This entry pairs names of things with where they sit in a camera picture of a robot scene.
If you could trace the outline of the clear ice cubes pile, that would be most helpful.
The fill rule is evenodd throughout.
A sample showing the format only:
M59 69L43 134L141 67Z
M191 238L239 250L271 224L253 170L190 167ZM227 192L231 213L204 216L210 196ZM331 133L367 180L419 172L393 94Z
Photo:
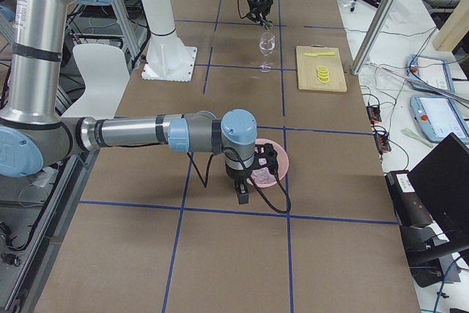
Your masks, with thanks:
M276 183L275 177L269 172L268 168L253 170L251 177L257 185L269 186L271 183Z

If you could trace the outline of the clear wine glass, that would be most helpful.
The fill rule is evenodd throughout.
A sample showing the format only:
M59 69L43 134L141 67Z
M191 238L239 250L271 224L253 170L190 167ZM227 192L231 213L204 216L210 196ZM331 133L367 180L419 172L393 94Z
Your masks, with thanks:
M270 65L267 60L269 55L272 54L276 46L275 35L272 32L264 32L260 37L259 49L261 54L264 56L264 62L260 65L260 70L266 73L270 70Z

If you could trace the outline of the yellow plastic knife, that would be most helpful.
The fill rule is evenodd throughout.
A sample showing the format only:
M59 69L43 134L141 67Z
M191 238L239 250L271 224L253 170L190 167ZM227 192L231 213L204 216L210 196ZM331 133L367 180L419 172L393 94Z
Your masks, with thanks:
M336 53L334 51L328 51L328 52L311 52L311 53L303 53L304 56L310 56L310 57L318 57L318 56L335 56Z

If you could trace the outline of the wooden cutting board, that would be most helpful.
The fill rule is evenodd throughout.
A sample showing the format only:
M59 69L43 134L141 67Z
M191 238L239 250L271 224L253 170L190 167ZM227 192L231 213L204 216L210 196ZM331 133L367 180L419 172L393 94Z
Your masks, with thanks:
M345 93L347 84L338 48L297 45L298 89Z

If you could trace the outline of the lemon slices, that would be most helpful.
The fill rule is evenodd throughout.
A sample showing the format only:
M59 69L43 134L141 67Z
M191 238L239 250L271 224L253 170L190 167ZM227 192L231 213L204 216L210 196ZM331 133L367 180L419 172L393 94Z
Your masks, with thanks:
M329 69L326 66L316 67L317 80L322 84L327 84L330 81Z

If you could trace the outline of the white chair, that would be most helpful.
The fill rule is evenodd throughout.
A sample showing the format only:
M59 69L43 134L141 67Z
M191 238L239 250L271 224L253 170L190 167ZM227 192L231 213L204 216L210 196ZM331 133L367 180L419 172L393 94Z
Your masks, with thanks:
M111 45L87 43L75 46L73 55L85 90L62 116L113 118L130 79L123 51Z

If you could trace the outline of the black box device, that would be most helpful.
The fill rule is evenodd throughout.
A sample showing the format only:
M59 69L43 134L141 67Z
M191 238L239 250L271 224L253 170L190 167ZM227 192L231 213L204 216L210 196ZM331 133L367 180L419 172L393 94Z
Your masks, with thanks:
M408 170L390 171L385 176L395 214L404 227L424 228L433 219L408 178Z

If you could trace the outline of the blue teach pendant far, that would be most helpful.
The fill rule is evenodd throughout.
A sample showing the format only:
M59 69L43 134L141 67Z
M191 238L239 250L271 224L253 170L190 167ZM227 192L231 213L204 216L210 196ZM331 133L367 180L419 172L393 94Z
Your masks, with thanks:
M432 87L455 92L448 62L445 59L412 54L407 58L406 74Z

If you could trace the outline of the blue teach pendant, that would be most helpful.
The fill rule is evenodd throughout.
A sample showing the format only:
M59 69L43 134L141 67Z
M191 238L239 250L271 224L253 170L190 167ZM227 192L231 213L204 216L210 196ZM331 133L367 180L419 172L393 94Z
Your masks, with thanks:
M407 58L406 74L432 87L455 92L448 62L445 59L412 54Z
M410 110L417 126L430 142L439 143L453 133L468 143L468 126L453 100L429 95L413 95Z

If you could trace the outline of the black laptop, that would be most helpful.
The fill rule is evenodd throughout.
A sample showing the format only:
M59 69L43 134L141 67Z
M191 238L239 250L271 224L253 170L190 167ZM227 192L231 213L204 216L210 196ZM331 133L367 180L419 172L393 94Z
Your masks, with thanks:
M450 133L408 174L441 229L468 233L468 147Z

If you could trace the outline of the blue teach pendant near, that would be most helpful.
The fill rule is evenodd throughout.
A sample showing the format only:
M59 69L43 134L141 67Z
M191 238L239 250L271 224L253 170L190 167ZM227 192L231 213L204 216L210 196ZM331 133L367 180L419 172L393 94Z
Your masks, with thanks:
M413 95L410 110L417 126L430 142L439 143L453 133L468 143L468 126L453 100L429 95Z

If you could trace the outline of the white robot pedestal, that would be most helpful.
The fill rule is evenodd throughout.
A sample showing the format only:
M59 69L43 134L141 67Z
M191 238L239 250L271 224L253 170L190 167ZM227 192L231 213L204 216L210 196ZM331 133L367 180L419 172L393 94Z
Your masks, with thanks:
M197 48L178 37L170 0L141 0L150 31L142 78L189 82Z

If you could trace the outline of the aluminium frame post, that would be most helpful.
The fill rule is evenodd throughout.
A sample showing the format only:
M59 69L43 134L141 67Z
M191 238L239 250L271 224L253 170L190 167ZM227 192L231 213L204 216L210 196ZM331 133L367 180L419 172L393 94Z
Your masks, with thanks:
M363 67L367 56L369 55L370 50L372 49L374 43L376 42L378 35L385 23L385 20L391 11L391 8L395 0L382 0L380 6L378 7L370 27L366 33L366 36L361 43L361 46L358 50L358 53L353 62L351 73L353 75L359 74L361 68Z

